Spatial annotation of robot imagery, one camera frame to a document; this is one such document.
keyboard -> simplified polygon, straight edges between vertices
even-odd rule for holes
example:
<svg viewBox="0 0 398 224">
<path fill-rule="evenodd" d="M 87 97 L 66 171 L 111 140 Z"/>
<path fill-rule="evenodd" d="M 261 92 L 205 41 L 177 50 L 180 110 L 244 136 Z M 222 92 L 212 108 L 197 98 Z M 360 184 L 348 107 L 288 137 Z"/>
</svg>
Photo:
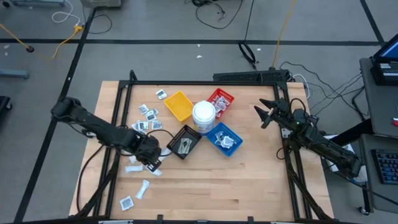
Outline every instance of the keyboard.
<svg viewBox="0 0 398 224">
<path fill-rule="evenodd" d="M 398 150 L 372 149 L 377 174 L 382 184 L 398 184 Z"/>
<path fill-rule="evenodd" d="M 263 83 L 287 82 L 290 75 L 288 70 L 217 73 L 213 75 L 214 81 L 259 82 L 261 78 Z"/>
</svg>

white container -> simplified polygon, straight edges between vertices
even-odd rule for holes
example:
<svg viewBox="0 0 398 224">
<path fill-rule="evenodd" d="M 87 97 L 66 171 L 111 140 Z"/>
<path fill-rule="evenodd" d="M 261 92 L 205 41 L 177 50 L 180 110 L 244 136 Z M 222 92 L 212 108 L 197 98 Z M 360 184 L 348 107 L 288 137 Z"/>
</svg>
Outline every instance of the white container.
<svg viewBox="0 0 398 224">
<path fill-rule="evenodd" d="M 192 118 L 196 131 L 206 135 L 215 127 L 216 108 L 203 100 L 193 107 Z"/>
</svg>

wooden table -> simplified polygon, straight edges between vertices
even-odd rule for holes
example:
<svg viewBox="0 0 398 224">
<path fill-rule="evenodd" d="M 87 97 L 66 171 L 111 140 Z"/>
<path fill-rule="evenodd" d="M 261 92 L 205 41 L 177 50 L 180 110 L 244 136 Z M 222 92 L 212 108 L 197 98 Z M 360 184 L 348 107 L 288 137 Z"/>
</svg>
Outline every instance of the wooden table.
<svg viewBox="0 0 398 224">
<path fill-rule="evenodd" d="M 99 93 L 95 115 L 108 122 L 111 121 L 117 86 L 118 82 L 103 82 Z M 301 83 L 288 83 L 288 87 L 290 99 L 300 98 L 307 104 Z M 176 134 L 183 124 L 169 111 L 164 100 L 160 101 L 157 98 L 156 91 L 163 89 L 171 96 L 182 90 L 195 104 L 206 100 L 216 88 L 192 85 L 134 85 L 127 124 L 130 126 L 138 119 L 145 120 L 138 109 L 139 105 L 145 104 L 149 109 L 158 109 L 157 117 L 163 123 L 163 128 Z M 167 157 L 159 168 L 163 172 L 160 177 L 150 174 L 147 170 L 126 174 L 124 167 L 131 164 L 127 157 L 122 157 L 111 218 L 153 220 L 158 214 L 163 214 L 165 220 L 243 221 L 247 220 L 248 216 L 253 216 L 255 221 L 294 220 L 285 163 L 275 156 L 276 151 L 282 147 L 279 127 L 277 123 L 272 122 L 267 129 L 261 129 L 261 121 L 253 108 L 254 105 L 259 105 L 265 109 L 259 98 L 274 100 L 273 88 L 222 86 L 222 89 L 233 95 L 235 100 L 220 121 L 243 139 L 241 147 L 232 157 L 226 157 L 203 137 L 184 161 L 175 155 Z M 300 104 L 295 101 L 293 107 L 298 108 Z M 193 127 L 191 118 L 184 124 Z M 167 133 L 157 132 L 154 136 L 161 146 L 166 146 L 170 141 Z M 96 139 L 88 140 L 82 165 L 99 146 Z M 325 213 L 333 217 L 320 157 L 306 149 L 300 152 L 308 191 Z M 97 188 L 103 156 L 104 150 L 89 163 L 83 175 L 81 206 Z M 148 180 L 150 186 L 144 198 L 138 200 L 135 195 L 143 179 Z M 102 213 L 108 196 L 107 190 L 105 192 Z M 299 190 L 297 192 L 297 198 L 301 202 L 302 196 Z M 134 207 L 122 212 L 119 201 L 128 195 L 133 198 Z M 76 213 L 75 200 L 76 194 L 70 214 Z M 300 213 L 301 217 L 304 217 L 302 206 Z"/>
</svg>

blue bin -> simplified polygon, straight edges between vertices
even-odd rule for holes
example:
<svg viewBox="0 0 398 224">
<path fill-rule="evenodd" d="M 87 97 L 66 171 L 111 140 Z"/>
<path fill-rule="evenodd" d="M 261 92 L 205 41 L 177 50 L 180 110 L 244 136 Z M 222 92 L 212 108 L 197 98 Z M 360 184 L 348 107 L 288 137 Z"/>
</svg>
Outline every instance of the blue bin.
<svg viewBox="0 0 398 224">
<path fill-rule="evenodd" d="M 216 133 L 218 133 L 220 131 L 223 131 L 224 135 L 228 135 L 231 139 L 234 139 L 236 141 L 236 144 L 234 144 L 230 149 L 216 145 L 216 141 L 217 141 Z M 221 152 L 223 152 L 228 157 L 232 156 L 232 154 L 243 143 L 243 140 L 222 122 L 218 123 L 217 126 L 215 128 L 213 128 L 206 135 L 206 137 L 211 141 L 211 143 L 213 143 Z"/>
</svg>

gray floor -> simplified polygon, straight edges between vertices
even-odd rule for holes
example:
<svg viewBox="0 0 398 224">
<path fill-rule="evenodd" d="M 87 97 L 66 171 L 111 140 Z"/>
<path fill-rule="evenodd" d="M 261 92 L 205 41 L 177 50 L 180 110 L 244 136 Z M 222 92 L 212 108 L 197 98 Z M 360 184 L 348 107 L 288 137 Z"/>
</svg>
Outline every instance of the gray floor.
<svg viewBox="0 0 398 224">
<path fill-rule="evenodd" d="M 398 33 L 394 0 L 366 0 L 385 40 Z M 71 0 L 74 13 L 81 17 L 78 0 Z M 289 9 L 288 0 L 255 1 L 248 32 L 249 40 L 276 40 Z M 239 1 L 220 1 L 229 19 Z M 120 10 L 105 13 L 113 20 L 113 28 L 105 34 L 88 36 L 89 39 L 243 39 L 251 1 L 244 0 L 236 20 L 224 30 L 214 30 L 195 19 L 195 7 L 180 0 L 124 1 Z M 0 7 L 0 22 L 23 39 L 65 39 L 72 32 L 76 20 L 69 18 L 62 24 L 51 21 L 51 15 L 61 9 L 57 6 L 34 5 Z M 207 22 L 219 16 L 211 6 L 200 9 L 199 15 Z M 216 23 L 222 26 L 227 20 Z M 108 27 L 108 21 L 99 18 L 91 31 Z M 0 38 L 9 36 L 0 31 Z M 376 41 L 359 0 L 298 0 L 286 27 L 283 40 L 357 40 Z M 62 88 L 77 45 L 64 45 L 53 61 L 42 60 L 26 53 L 18 44 L 8 49 L 0 45 L 0 67 L 25 69 L 29 80 L 0 78 L 0 95 L 12 97 L 14 108 L 0 129 L 0 223 L 11 222 L 29 180 L 50 122 L 50 109 Z M 57 45 L 34 44 L 36 51 L 51 55 Z M 251 46 L 259 61 L 258 68 L 270 67 L 274 45 Z M 372 55 L 379 47 L 333 47 L 283 45 L 277 65 L 288 60 L 302 63 L 333 88 L 339 87 L 359 73 L 359 59 Z M 314 75 L 300 67 L 285 65 L 293 74 L 302 74 L 308 82 L 322 85 Z M 79 98 L 93 111 L 100 84 L 103 80 L 127 79 L 133 69 L 140 80 L 212 80 L 214 73 L 250 71 L 236 45 L 106 45 L 86 44 L 76 68 L 68 94 Z M 348 88 L 362 86 L 362 80 Z M 310 106 L 319 102 L 322 92 L 310 86 L 313 96 Z M 329 101 L 311 110 L 317 113 Z M 366 112 L 364 94 L 358 98 Z M 335 100 L 320 114 L 318 127 L 328 133 L 339 133 L 360 122 L 358 115 L 341 100 Z M 66 217 L 72 201 L 86 139 L 64 125 L 58 125 L 38 183 L 30 201 L 25 221 Z M 392 223 L 398 215 L 376 211 L 362 216 L 356 207 L 362 206 L 361 191 L 353 185 L 326 173 L 326 181 L 335 217 L 347 222 Z"/>
</svg>

